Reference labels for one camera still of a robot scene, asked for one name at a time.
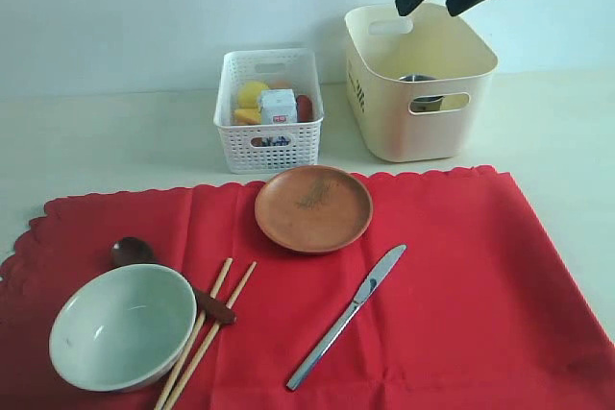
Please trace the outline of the wooden chopstick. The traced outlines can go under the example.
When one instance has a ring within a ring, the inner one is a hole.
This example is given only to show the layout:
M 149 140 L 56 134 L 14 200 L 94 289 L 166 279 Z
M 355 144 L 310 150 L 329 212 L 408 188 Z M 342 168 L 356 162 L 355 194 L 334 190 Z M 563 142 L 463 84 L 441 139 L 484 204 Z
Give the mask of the wooden chopstick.
M 232 263 L 233 263 L 233 260 L 230 257 L 225 259 L 222 265 L 222 268 L 220 269 L 220 272 L 218 273 L 218 276 L 215 282 L 213 283 L 213 286 L 211 287 L 210 292 L 208 294 L 207 293 L 201 293 L 200 295 L 195 294 L 195 299 L 198 302 L 203 303 L 203 309 L 200 311 L 199 315 L 197 316 L 196 321 L 194 322 L 193 328 L 191 330 L 191 333 L 185 343 L 185 346 L 182 352 L 180 353 L 169 376 L 167 377 L 167 380 L 160 392 L 159 398 L 154 406 L 155 410 L 162 409 L 167 399 L 169 398 L 175 386 L 175 383 L 182 371 L 185 360 L 187 359 L 188 354 L 191 351 L 191 348 L 197 338 L 197 335 L 200 332 L 201 327 L 203 326 L 205 322 L 205 319 L 207 316 L 206 308 L 209 308 L 209 307 L 213 308 L 212 316 L 215 316 L 216 314 L 222 314 L 223 318 L 227 316 L 227 314 L 225 313 L 226 305 L 223 302 L 219 301 L 216 297 L 226 278 L 227 273 L 230 270 Z
M 203 339 L 201 346 L 194 353 L 190 363 L 185 367 L 184 372 L 180 374 L 180 371 L 182 370 L 182 365 L 184 364 L 185 359 L 190 352 L 191 347 L 194 344 L 198 333 L 201 330 L 201 327 L 205 322 L 206 314 L 202 312 L 197 317 L 192 332 L 188 337 L 188 342 L 186 343 L 184 351 L 181 353 L 179 361 L 172 369 L 171 375 L 168 377 L 162 389 L 162 392 L 160 393 L 159 399 L 157 400 L 157 403 L 155 405 L 156 409 L 167 410 L 174 407 L 182 391 L 187 385 L 189 379 L 195 372 L 197 366 L 201 362 L 210 344 L 215 338 L 217 332 L 220 330 L 221 326 L 230 325 L 235 321 L 236 315 L 232 312 L 232 307 L 234 306 L 234 303 L 238 299 L 241 291 L 243 290 L 254 269 L 256 268 L 257 263 L 256 261 L 253 261 L 250 264 L 246 273 L 243 275 L 239 283 L 234 288 L 226 304 L 222 305 L 222 303 L 219 300 L 215 299 L 214 296 L 217 294 L 218 289 L 221 287 L 222 282 L 224 281 L 227 273 L 229 272 L 232 262 L 233 260 L 231 258 L 227 258 L 225 260 L 223 267 L 214 283 L 214 286 L 210 291 L 209 297 L 198 298 L 199 301 L 203 302 L 203 306 L 210 311 L 209 316 L 214 318 L 215 322 L 211 326 L 205 338 Z

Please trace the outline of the blue white milk carton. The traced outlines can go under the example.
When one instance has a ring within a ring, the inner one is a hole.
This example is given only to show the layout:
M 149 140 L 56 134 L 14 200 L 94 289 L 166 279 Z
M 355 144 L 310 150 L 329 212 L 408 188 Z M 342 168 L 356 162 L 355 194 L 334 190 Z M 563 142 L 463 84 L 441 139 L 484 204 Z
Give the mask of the blue white milk carton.
M 262 91 L 258 97 L 258 108 L 263 125 L 297 122 L 297 103 L 292 89 Z

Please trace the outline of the red scalloped cloth mat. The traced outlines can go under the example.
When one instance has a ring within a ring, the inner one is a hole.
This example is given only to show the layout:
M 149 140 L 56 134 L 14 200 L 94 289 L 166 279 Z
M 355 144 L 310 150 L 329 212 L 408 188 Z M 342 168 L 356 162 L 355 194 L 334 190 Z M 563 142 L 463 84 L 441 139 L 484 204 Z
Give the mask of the red scalloped cloth mat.
M 350 246 L 291 253 L 258 228 L 259 182 L 56 199 L 1 268 L 5 409 L 149 409 L 153 385 L 80 391 L 53 370 L 57 312 L 147 241 L 208 288 L 253 261 L 237 322 L 214 340 L 181 409 L 610 409 L 614 348 L 531 206 L 489 166 L 366 177 L 374 213 Z M 285 383 L 389 250 L 406 252 L 294 392 Z

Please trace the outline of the stainless steel cup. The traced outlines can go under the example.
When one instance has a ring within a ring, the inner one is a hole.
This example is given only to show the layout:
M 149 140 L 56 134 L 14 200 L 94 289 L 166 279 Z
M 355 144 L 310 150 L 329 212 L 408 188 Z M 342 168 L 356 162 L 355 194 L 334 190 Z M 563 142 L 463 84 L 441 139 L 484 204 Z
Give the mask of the stainless steel cup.
M 434 81 L 434 77 L 424 74 L 408 74 L 400 77 L 399 80 L 407 83 L 430 82 Z M 409 104 L 409 110 L 415 113 L 440 111 L 443 99 L 442 95 L 415 98 Z

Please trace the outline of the white perforated plastic basket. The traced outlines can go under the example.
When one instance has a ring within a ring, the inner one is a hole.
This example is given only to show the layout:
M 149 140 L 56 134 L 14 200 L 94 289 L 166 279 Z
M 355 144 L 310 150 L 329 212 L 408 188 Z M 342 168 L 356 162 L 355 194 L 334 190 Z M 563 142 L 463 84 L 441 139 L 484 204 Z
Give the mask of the white perforated plastic basket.
M 287 124 L 237 125 L 240 89 L 249 82 L 288 84 L 311 102 L 311 119 Z M 230 170 L 282 171 L 318 161 L 324 119 L 315 56 L 305 48 L 234 51 L 223 59 L 213 115 Z

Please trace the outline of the pale green ceramic bowl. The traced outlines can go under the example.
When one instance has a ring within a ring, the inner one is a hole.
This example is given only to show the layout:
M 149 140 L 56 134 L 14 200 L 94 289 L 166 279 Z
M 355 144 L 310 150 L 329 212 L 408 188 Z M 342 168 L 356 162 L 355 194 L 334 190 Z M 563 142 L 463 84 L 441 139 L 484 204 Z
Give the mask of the pale green ceramic bowl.
M 49 356 L 67 383 L 93 392 L 130 392 L 172 369 L 197 315 L 188 281 L 155 264 L 105 272 L 59 311 Z

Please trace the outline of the yellow cheese wedge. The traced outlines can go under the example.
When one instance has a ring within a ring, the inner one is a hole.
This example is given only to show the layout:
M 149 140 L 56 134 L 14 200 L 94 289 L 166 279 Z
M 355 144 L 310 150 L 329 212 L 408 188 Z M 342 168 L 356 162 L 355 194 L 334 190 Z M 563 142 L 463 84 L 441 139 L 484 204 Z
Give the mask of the yellow cheese wedge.
M 261 115 L 258 109 L 236 109 L 234 111 L 235 125 L 260 125 Z

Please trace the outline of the dark wooden spoon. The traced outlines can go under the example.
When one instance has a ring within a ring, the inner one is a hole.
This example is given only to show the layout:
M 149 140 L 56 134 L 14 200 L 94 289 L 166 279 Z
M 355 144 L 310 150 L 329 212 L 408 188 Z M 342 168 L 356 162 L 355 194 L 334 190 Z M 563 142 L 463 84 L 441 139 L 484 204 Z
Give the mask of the dark wooden spoon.
M 132 264 L 157 264 L 162 263 L 156 258 L 152 248 L 143 240 L 137 237 L 123 237 L 119 241 L 115 242 L 111 248 L 112 259 L 114 265 L 117 267 L 127 266 Z M 205 293 L 202 290 L 196 288 L 191 283 L 188 284 L 195 294 L 200 295 Z M 196 300 L 197 306 L 200 310 L 203 309 L 203 303 Z M 215 321 L 218 321 L 223 326 L 232 325 L 236 321 L 235 313 L 226 306 L 225 313 L 227 316 L 222 317 L 222 314 L 216 314 L 212 316 L 213 308 L 206 308 L 207 315 L 212 317 Z

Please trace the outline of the steel table knife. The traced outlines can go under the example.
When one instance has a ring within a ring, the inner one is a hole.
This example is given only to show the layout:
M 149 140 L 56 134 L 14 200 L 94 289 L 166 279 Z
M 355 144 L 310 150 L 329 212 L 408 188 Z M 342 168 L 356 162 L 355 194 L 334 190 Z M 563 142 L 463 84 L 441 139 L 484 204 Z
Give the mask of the steel table knife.
M 285 388 L 287 390 L 294 392 L 301 386 L 348 323 L 355 317 L 360 308 L 367 302 L 367 300 L 385 280 L 406 250 L 407 244 L 400 244 L 389 250 L 380 258 L 380 260 L 367 274 L 363 282 L 359 285 L 356 293 L 342 314 L 335 320 L 332 326 L 311 349 L 311 351 L 287 380 L 285 383 Z

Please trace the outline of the yellow lemon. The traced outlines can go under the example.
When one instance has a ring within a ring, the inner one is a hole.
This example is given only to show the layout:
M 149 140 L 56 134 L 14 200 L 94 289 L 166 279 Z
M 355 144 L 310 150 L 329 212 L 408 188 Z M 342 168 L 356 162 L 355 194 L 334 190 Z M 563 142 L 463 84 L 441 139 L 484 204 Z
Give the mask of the yellow lemon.
M 241 109 L 257 109 L 260 94 L 269 89 L 270 86 L 261 81 L 248 81 L 244 83 L 238 90 L 238 106 Z

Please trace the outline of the red sausage piece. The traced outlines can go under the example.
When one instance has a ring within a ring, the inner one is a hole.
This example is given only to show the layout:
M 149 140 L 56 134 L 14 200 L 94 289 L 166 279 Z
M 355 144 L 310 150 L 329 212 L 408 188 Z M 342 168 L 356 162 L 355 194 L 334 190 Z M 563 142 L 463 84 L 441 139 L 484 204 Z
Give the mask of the red sausage piece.
M 297 120 L 299 123 L 313 121 L 313 105 L 307 95 L 301 94 L 296 98 Z

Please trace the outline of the brown clay plate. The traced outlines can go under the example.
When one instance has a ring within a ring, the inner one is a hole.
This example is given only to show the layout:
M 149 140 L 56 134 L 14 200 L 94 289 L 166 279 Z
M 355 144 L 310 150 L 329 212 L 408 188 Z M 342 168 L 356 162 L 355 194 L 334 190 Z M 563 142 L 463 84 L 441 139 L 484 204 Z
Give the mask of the brown clay plate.
M 331 253 L 355 242 L 374 211 L 366 186 L 326 165 L 300 166 L 269 180 L 255 199 L 260 230 L 297 253 Z

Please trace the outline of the cream plastic bin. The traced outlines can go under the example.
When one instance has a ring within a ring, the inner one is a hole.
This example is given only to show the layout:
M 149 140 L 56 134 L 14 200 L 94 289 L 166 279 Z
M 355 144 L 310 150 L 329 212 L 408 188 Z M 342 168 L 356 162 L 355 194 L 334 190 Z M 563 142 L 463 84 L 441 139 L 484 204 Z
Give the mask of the cream plastic bin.
M 355 8 L 345 15 L 346 91 L 362 138 L 391 162 L 455 156 L 484 106 L 498 57 L 460 17 L 425 3 L 408 16 L 394 5 Z M 424 74 L 434 81 L 399 78 Z M 415 113 L 423 96 L 444 97 L 440 111 Z

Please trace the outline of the brown egg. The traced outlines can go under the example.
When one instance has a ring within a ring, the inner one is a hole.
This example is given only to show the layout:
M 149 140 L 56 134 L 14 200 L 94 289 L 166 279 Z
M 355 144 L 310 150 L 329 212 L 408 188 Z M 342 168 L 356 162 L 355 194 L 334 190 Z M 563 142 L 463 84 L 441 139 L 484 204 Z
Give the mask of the brown egg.
M 273 82 L 272 84 L 269 85 L 269 87 L 271 89 L 292 89 L 293 88 L 291 83 L 285 82 L 285 81 Z

